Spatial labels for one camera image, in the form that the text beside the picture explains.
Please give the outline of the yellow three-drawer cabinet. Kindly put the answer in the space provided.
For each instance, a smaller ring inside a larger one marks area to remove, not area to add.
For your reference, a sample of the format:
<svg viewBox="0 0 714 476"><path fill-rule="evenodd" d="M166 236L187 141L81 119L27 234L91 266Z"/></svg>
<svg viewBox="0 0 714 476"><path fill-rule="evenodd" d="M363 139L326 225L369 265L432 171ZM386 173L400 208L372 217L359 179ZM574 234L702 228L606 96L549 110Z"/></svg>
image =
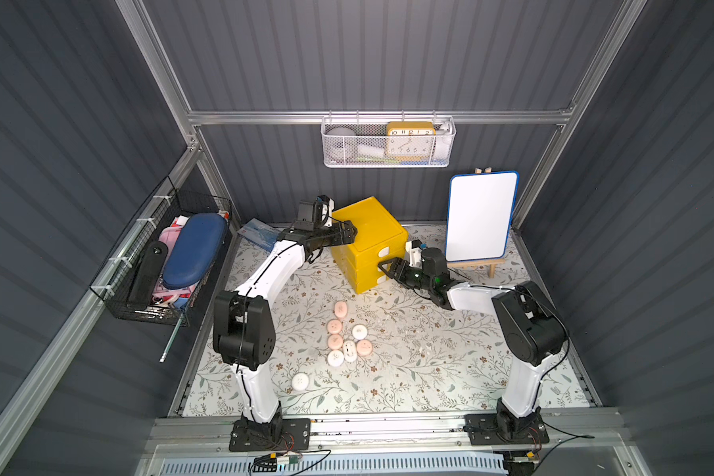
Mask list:
<svg viewBox="0 0 714 476"><path fill-rule="evenodd" d="M353 244L331 248L353 291L362 294L386 281L379 264L405 257L409 232L373 196L333 212L333 218L357 228Z"/></svg>

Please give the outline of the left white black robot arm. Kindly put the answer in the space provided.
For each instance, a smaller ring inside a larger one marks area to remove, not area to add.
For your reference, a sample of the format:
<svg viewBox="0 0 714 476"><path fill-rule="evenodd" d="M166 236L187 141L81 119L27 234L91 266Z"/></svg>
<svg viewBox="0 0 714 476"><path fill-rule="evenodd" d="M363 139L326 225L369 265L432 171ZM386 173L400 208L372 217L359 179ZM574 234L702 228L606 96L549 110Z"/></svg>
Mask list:
<svg viewBox="0 0 714 476"><path fill-rule="evenodd" d="M299 203L297 219L277 236L265 261L235 290L214 299L212 348L232 368L243 399L243 418L271 424L280 414L269 360L277 333L272 309L285 284L324 249L352 244L358 230L332 217L334 201L319 196Z"/></svg>

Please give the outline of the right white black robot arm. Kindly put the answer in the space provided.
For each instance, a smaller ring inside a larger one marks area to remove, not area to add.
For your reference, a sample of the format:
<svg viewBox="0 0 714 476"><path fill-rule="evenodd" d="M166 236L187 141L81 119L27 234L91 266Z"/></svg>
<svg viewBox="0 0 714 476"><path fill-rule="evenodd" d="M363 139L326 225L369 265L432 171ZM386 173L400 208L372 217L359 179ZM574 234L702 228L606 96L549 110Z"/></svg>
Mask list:
<svg viewBox="0 0 714 476"><path fill-rule="evenodd" d="M495 315L513 357L505 393L497 404L499 431L515 434L541 423L539 389L545 375L565 361L570 336L536 283L504 288L456 280L438 248L416 247L407 259L384 260L378 268L407 290L425 291L442 309Z"/></svg>

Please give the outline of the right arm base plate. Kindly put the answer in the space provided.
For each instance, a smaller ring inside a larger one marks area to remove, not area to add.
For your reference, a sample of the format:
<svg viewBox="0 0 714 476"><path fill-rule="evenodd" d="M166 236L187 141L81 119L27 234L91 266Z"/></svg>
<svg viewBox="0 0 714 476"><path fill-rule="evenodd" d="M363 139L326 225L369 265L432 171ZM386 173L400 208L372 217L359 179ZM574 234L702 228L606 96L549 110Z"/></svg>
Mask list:
<svg viewBox="0 0 714 476"><path fill-rule="evenodd" d="M549 443L547 426L539 413L516 418L508 412L469 414L464 417L463 431L474 446L521 444L541 447Z"/></svg>

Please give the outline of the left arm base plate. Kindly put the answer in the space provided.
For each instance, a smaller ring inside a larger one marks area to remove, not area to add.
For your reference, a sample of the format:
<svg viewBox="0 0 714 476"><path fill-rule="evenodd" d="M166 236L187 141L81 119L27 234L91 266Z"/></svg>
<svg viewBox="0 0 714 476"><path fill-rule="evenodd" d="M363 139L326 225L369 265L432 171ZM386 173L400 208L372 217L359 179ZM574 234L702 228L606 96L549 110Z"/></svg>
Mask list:
<svg viewBox="0 0 714 476"><path fill-rule="evenodd" d="M240 418L234 422L228 450L230 452L307 450L312 434L311 420L308 418L283 418L265 424Z"/></svg>

